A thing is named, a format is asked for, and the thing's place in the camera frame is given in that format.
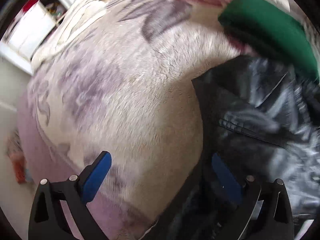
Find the metal pin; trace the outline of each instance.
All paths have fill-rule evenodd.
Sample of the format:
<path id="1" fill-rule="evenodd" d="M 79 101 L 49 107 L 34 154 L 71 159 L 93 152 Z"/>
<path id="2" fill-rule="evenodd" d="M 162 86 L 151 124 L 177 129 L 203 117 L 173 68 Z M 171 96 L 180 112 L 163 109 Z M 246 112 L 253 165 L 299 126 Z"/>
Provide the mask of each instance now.
<path id="1" fill-rule="evenodd" d="M 278 183 L 279 185 L 283 185 L 283 184 L 284 184 L 282 179 L 277 179 L 277 183 Z"/>
<path id="2" fill-rule="evenodd" d="M 69 180 L 70 181 L 76 181 L 78 179 L 78 176 L 77 175 L 71 175 L 70 177 L 69 177 Z"/>
<path id="3" fill-rule="evenodd" d="M 48 180 L 47 179 L 41 179 L 40 184 L 45 185 L 47 184 Z"/>
<path id="4" fill-rule="evenodd" d="M 253 182 L 254 181 L 254 176 L 248 175 L 247 176 L 247 181 Z"/>

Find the fleece blanket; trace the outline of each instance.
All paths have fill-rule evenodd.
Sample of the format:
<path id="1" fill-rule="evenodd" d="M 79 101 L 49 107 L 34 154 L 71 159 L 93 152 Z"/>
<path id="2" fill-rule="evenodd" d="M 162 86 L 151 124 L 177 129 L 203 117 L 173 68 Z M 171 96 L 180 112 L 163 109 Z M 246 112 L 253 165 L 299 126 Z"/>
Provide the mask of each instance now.
<path id="1" fill-rule="evenodd" d="M 108 0 L 103 17 L 41 60 L 18 116 L 30 172 L 36 183 L 65 180 L 109 151 L 111 170 L 88 204 L 109 239 L 139 239 L 198 162 L 191 80 L 252 52 L 217 20 L 230 1 Z"/>

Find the dark green fabric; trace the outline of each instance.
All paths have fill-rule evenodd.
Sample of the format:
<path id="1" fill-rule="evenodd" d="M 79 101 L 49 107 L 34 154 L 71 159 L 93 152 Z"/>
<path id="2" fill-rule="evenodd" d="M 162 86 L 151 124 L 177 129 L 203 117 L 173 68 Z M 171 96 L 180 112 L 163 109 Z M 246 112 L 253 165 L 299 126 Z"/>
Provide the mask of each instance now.
<path id="1" fill-rule="evenodd" d="M 302 25 L 265 0 L 232 0 L 218 18 L 227 32 L 261 56 L 293 64 L 300 75 L 317 81 L 317 61 Z"/>

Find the black garment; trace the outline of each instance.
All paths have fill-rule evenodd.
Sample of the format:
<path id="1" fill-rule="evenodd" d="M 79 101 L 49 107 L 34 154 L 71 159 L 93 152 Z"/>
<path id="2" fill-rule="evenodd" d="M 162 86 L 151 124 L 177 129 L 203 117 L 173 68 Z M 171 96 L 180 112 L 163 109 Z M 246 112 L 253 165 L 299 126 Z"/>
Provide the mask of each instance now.
<path id="1" fill-rule="evenodd" d="M 240 182 L 281 178 L 295 234 L 320 206 L 320 88 L 294 68 L 239 56 L 194 79 L 203 120 L 198 165 L 144 240 L 214 239 L 237 208 L 212 170 L 218 153 Z"/>

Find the green cushion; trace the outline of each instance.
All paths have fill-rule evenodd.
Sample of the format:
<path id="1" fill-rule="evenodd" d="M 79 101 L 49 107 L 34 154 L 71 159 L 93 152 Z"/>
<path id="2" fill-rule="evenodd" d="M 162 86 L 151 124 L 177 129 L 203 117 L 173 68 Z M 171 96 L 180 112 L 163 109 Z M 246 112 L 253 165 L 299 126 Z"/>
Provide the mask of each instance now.
<path id="1" fill-rule="evenodd" d="M 218 20 L 261 56 L 293 64 L 297 73 L 318 81 L 317 61 L 302 25 L 273 4 L 232 0 Z"/>

